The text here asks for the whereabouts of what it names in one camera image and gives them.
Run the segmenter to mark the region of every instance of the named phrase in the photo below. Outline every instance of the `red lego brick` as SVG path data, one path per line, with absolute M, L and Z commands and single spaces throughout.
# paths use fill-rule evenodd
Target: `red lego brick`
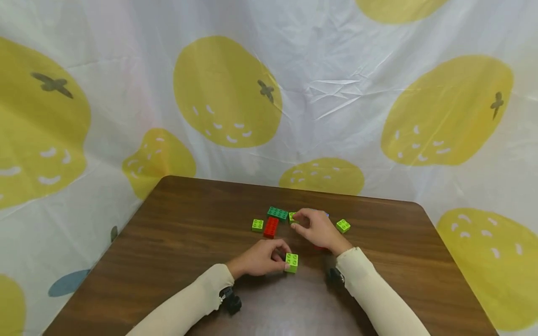
M 264 229 L 264 237 L 274 239 L 274 234 L 277 232 L 278 218 L 269 217 Z
M 314 248 L 318 251 L 328 251 L 328 249 L 324 248 L 324 247 L 320 247 L 320 246 L 317 246 L 317 245 L 314 245 Z

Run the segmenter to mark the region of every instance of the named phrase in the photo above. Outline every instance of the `dark green lego brick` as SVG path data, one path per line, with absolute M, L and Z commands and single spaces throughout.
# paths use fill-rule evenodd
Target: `dark green lego brick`
M 271 216 L 271 217 L 276 217 L 276 218 L 278 218 L 280 220 L 283 220 L 283 221 L 288 219 L 288 212 L 287 211 L 275 208 L 273 206 L 269 208 L 269 211 L 267 212 L 267 215 Z

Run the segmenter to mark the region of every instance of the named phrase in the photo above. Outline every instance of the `wrist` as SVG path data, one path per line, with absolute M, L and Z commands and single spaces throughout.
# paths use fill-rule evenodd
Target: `wrist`
M 340 236 L 339 239 L 337 239 L 331 247 L 329 247 L 329 250 L 332 252 L 332 254 L 336 257 L 341 255 L 342 253 L 346 252 L 348 249 L 352 249 L 353 245 L 344 237 Z
M 228 261 L 225 265 L 226 267 L 228 267 L 228 271 L 230 271 L 230 274 L 232 275 L 234 280 L 239 279 L 245 274 L 245 271 L 243 270 L 240 261 L 237 259 L 232 259 Z

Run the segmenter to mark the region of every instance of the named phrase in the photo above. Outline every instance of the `left hand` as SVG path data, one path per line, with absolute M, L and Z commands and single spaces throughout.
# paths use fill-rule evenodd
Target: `left hand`
M 284 271 L 289 265 L 278 252 L 286 254 L 292 250 L 282 239 L 260 240 L 242 255 L 227 262 L 226 266 L 235 280 L 244 274 L 258 276 Z

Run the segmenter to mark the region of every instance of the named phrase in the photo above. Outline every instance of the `hand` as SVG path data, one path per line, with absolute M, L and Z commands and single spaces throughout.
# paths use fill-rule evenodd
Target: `hand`
M 282 260 L 281 253 L 291 253 L 288 244 L 282 239 L 260 240 L 242 255 L 226 263 L 234 279 L 244 274 L 265 275 L 274 271 L 284 271 L 289 264 Z
M 353 245 L 340 234 L 324 211 L 301 209 L 293 215 L 293 219 L 298 220 L 299 224 L 293 223 L 292 229 L 312 244 L 328 248 L 335 256 L 353 248 Z

